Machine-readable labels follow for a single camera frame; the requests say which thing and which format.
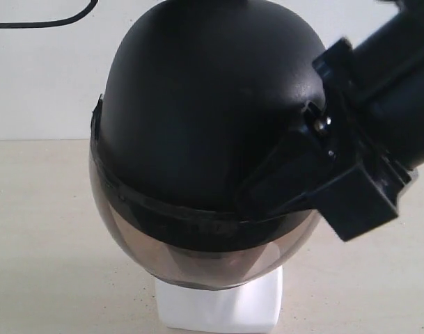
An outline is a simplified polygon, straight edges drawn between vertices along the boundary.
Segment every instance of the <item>black helmet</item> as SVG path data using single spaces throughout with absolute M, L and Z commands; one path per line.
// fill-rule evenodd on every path
M 324 106 L 312 68 L 323 51 L 302 18 L 263 0 L 168 0 L 134 24 L 93 113 L 90 158 L 97 208 L 128 255 L 166 282 L 224 289 L 298 249 L 316 212 L 248 220 L 235 194 L 291 111 Z

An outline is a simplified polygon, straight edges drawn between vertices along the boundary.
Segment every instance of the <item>black cable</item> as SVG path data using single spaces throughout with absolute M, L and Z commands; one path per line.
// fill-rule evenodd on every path
M 67 26 L 83 19 L 85 16 L 91 13 L 98 2 L 99 0 L 90 0 L 90 3 L 80 13 L 67 19 L 58 19 L 55 21 L 47 22 L 0 22 L 0 29 L 37 29 L 52 28 L 55 26 Z

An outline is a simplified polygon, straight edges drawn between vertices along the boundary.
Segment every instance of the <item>beige table surface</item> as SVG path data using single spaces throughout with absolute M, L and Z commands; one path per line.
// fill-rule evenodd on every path
M 87 141 L 0 142 L 0 334 L 181 334 L 91 198 Z M 274 334 L 424 333 L 424 167 L 402 217 L 351 243 L 322 221 L 285 265 Z

